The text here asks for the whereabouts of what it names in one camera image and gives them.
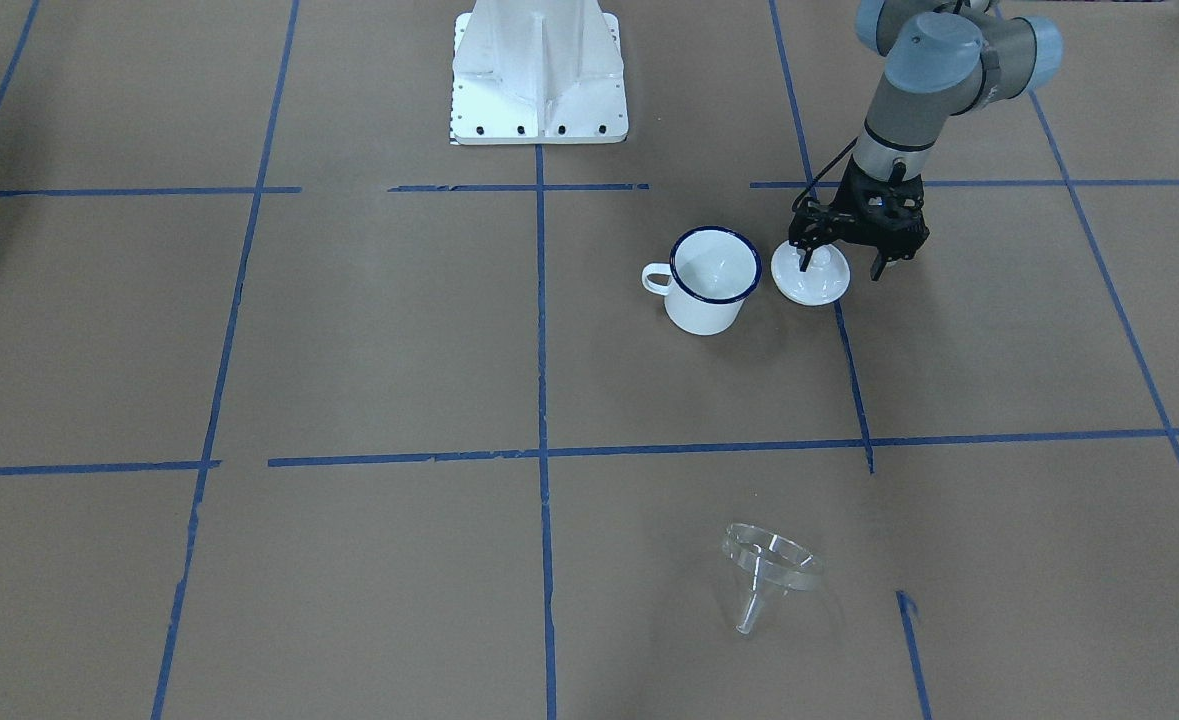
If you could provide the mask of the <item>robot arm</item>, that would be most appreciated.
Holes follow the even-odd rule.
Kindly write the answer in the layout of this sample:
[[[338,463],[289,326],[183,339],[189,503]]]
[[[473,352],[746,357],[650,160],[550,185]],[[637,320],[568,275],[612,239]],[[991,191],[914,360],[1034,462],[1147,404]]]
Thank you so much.
[[[836,156],[831,202],[801,191],[788,243],[808,272],[834,243],[872,247],[871,278],[929,237],[923,169],[947,120],[1050,82],[1063,37],[1049,18],[1000,18],[992,1],[863,1],[855,32],[883,59],[859,136]]]

